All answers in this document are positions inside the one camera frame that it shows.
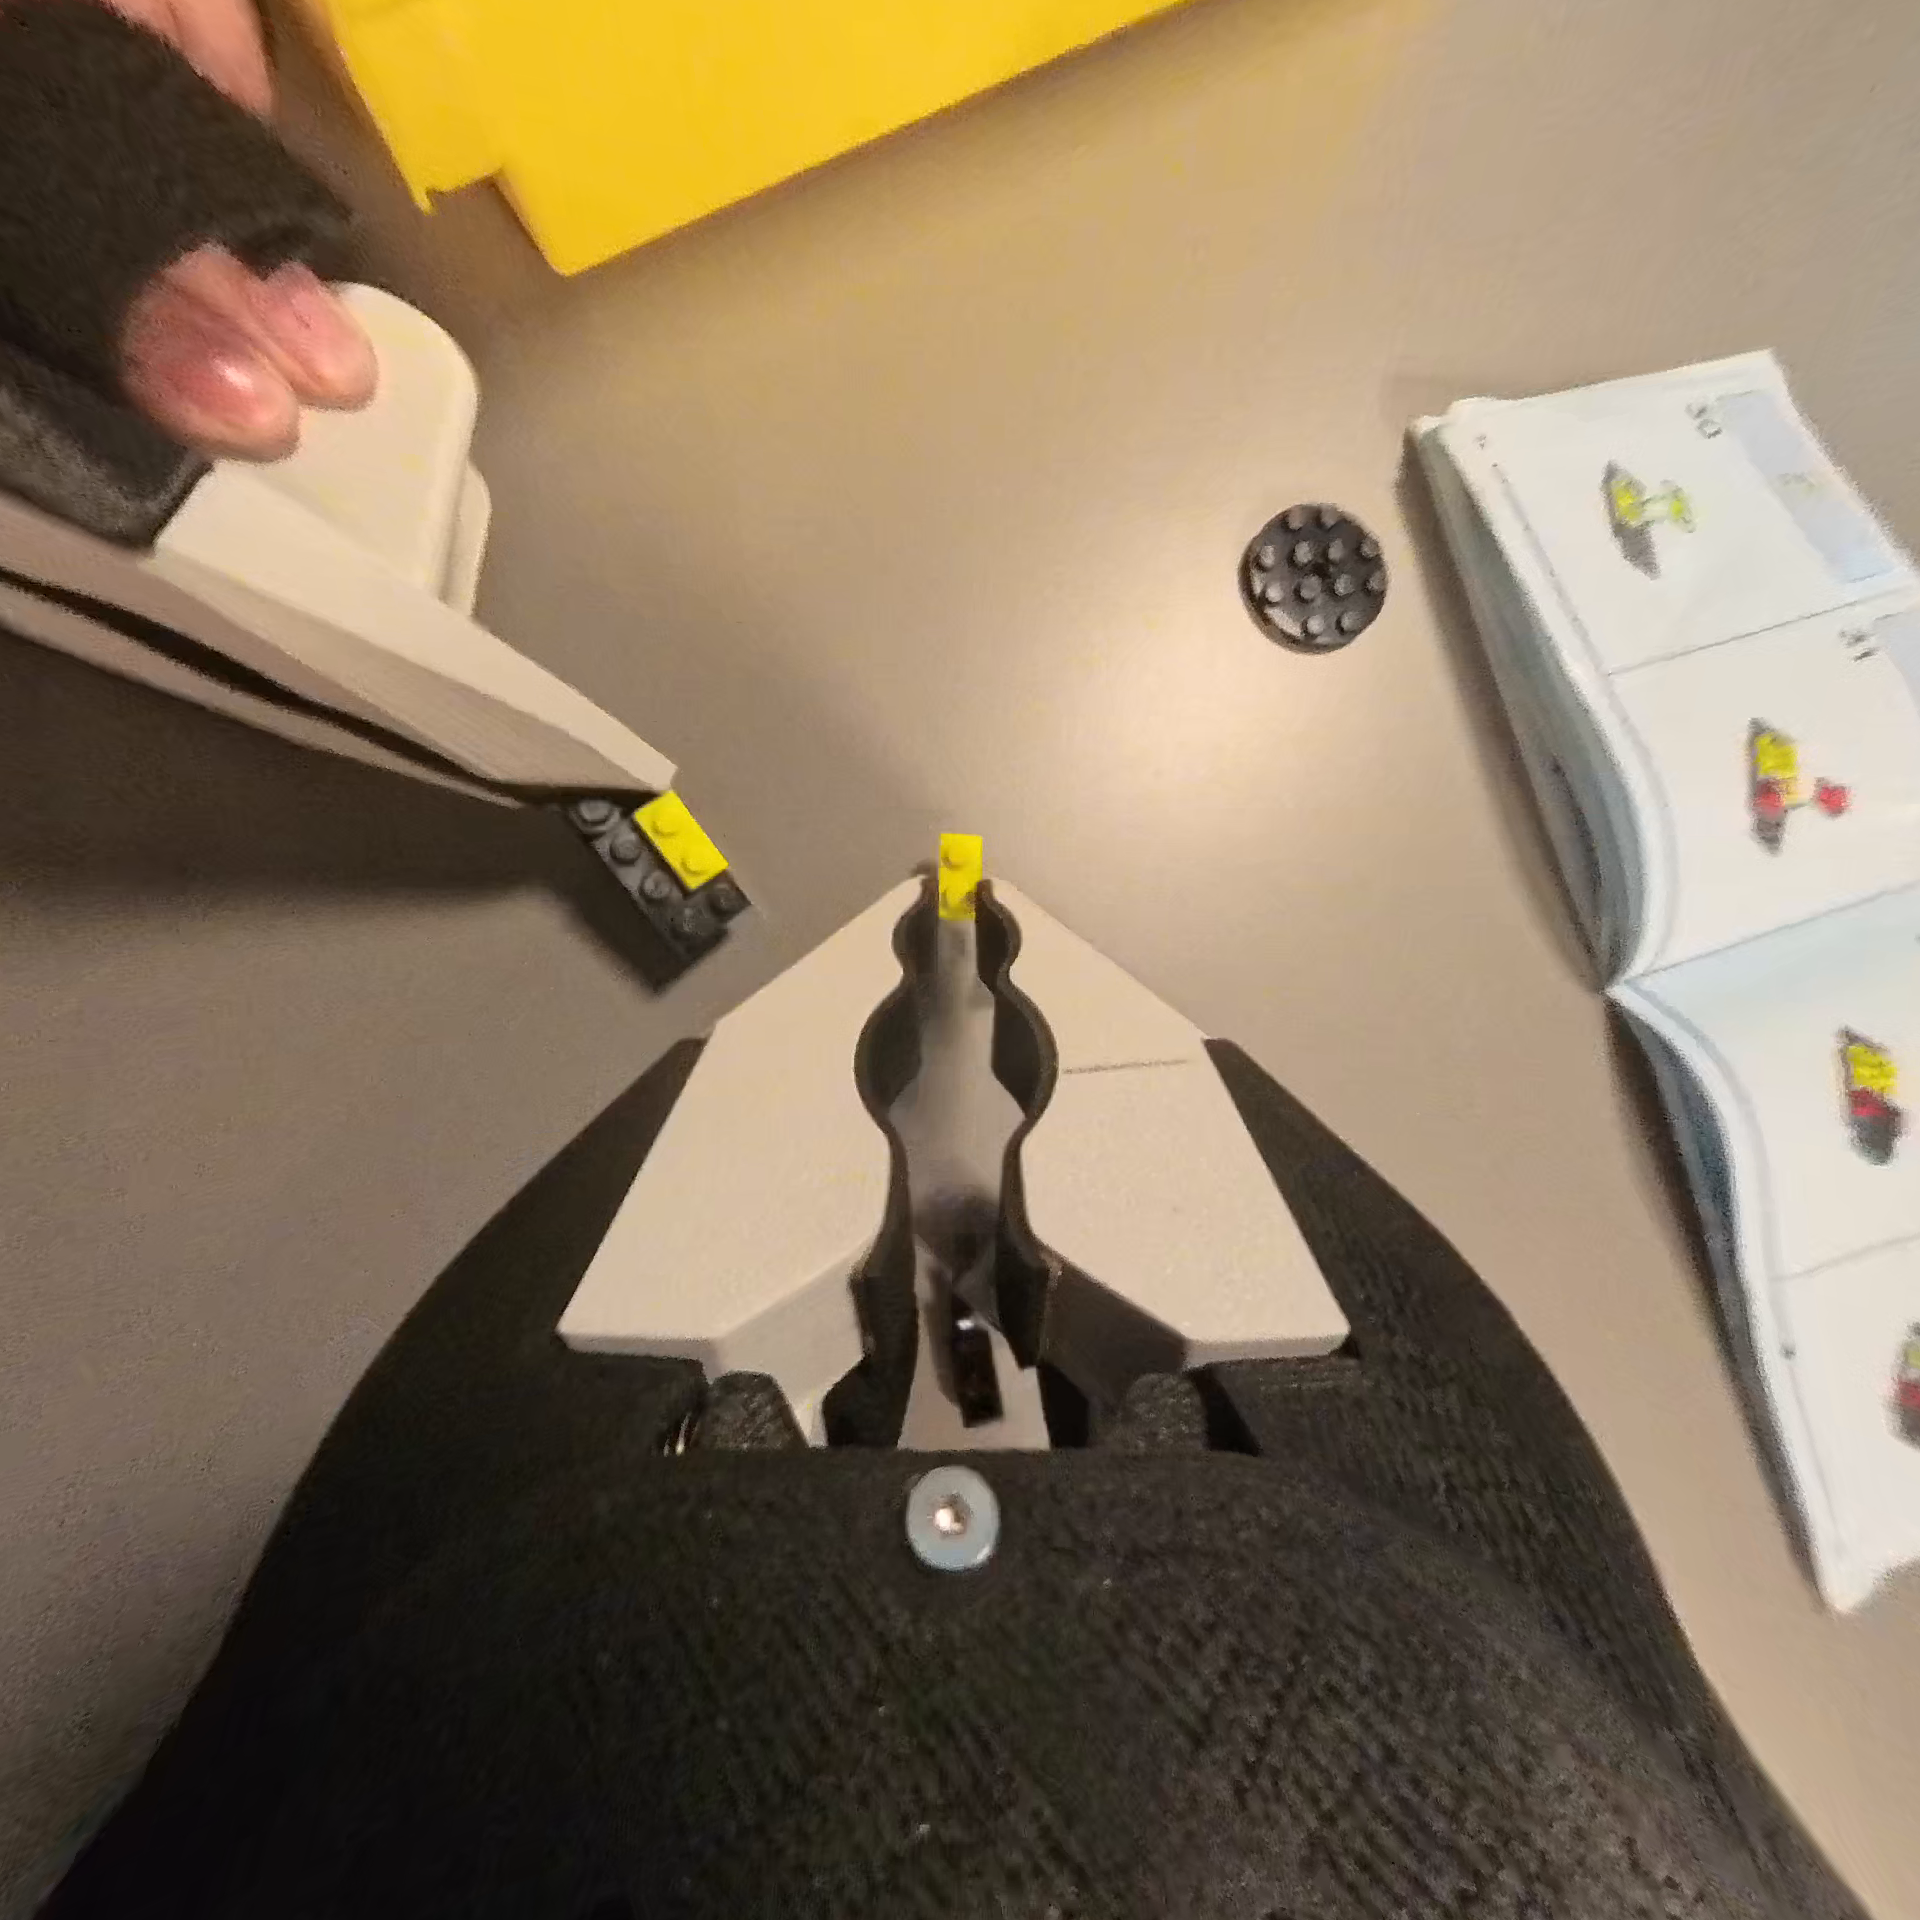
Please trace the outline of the open instruction booklet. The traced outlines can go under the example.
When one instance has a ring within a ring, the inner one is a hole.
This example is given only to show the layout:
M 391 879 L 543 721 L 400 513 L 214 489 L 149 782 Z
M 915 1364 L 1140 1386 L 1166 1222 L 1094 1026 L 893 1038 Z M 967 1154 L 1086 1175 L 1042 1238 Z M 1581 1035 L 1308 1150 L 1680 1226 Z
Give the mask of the open instruction booklet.
M 1407 430 L 1827 1608 L 1916 1568 L 1916 558 L 1771 352 Z

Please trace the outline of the black brick block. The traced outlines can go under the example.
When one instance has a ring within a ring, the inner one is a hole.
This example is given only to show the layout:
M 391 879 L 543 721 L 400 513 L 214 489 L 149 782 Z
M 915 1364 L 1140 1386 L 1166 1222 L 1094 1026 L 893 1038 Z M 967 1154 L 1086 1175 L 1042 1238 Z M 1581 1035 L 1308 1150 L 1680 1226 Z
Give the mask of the black brick block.
M 752 912 L 752 902 L 732 865 L 726 879 L 698 895 L 680 891 L 674 876 L 631 823 L 632 809 L 648 798 L 576 798 L 560 807 L 560 816 L 623 899 L 632 904 L 639 922 L 660 947 L 677 962 L 695 966 L 730 938 L 734 923 Z

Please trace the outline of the yellow plastic bin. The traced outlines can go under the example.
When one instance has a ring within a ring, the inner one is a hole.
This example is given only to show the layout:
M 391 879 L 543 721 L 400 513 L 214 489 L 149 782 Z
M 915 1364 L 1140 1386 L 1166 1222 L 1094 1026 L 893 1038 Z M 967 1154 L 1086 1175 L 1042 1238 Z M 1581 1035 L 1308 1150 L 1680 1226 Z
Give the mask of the yellow plastic bin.
M 1166 2 L 320 2 L 420 206 L 488 183 L 562 274 L 1083 54 Z

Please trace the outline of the black round studded disc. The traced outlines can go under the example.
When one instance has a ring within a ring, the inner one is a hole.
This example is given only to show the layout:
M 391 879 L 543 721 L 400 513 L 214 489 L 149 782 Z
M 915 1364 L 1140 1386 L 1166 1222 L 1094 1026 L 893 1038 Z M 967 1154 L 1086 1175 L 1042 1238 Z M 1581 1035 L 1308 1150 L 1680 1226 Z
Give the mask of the black round studded disc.
M 1383 544 L 1359 520 L 1330 500 L 1304 500 L 1244 546 L 1237 588 L 1266 638 L 1301 657 L 1328 657 L 1378 625 L 1389 576 Z

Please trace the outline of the person's left hand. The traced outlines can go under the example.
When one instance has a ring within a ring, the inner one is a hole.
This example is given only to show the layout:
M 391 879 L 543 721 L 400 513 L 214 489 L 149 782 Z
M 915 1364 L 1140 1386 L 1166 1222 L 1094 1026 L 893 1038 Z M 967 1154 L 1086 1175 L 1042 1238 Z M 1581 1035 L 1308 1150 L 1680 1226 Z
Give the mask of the person's left hand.
M 275 76 L 255 6 L 115 2 L 234 106 L 270 126 Z M 221 247 L 159 270 L 119 332 L 132 406 L 214 459 L 270 464 L 309 411 L 357 411 L 376 393 L 376 352 L 357 316 L 302 263 L 253 272 Z

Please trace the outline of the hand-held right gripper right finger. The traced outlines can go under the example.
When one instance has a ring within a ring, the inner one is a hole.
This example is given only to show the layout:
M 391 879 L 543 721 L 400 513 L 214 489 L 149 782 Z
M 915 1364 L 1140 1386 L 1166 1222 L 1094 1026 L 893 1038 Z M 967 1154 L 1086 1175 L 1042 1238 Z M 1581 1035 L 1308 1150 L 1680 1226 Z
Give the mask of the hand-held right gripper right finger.
M 1308 1361 L 1351 1330 L 1208 1035 L 1021 896 L 976 890 L 999 1172 L 997 1326 L 1024 1368 Z

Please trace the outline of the small yellow brick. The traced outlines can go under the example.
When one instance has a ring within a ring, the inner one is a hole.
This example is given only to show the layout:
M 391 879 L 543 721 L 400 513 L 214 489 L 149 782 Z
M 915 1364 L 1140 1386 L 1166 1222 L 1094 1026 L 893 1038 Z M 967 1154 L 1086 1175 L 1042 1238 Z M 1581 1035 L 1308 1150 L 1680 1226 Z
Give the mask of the small yellow brick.
M 631 814 L 631 826 L 674 876 L 686 895 L 730 876 L 726 856 L 712 843 L 706 827 L 698 823 L 683 798 L 668 788 Z

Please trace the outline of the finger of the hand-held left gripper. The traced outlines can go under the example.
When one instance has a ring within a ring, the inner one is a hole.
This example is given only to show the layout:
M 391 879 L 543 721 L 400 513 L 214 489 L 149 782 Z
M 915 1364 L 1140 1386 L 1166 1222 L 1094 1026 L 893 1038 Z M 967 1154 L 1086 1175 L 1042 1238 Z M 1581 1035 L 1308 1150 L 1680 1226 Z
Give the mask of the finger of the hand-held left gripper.
M 644 798 L 677 764 L 581 690 L 250 471 L 206 475 L 132 550 L 4 497 L 4 586 L 59 586 L 158 618 L 282 687 L 363 713 L 485 778 Z M 30 633 L 93 636 L 4 593 Z
M 395 728 L 384 728 L 363 713 L 282 687 L 262 671 L 230 659 L 219 647 L 182 633 L 165 619 L 59 586 L 4 586 L 4 593 L 83 625 L 93 636 L 92 646 L 74 646 L 74 633 L 30 632 L 24 615 L 4 611 L 6 633 L 48 646 L 85 665 L 162 690 L 294 746 L 335 752 L 351 761 L 386 764 L 406 778 L 448 785 L 494 806 L 535 809 L 560 806 L 560 792 L 552 785 L 517 785 L 480 776 Z

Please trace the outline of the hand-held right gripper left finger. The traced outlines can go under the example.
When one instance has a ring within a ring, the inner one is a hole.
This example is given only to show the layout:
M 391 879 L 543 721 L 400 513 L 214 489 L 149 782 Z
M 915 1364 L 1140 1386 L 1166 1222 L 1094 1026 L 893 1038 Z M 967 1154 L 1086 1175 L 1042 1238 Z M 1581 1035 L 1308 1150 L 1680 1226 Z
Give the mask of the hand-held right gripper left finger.
M 858 1040 L 902 985 L 902 881 L 711 1031 L 560 1314 L 576 1353 L 695 1361 L 706 1377 L 845 1377 L 853 1294 L 891 1152 Z

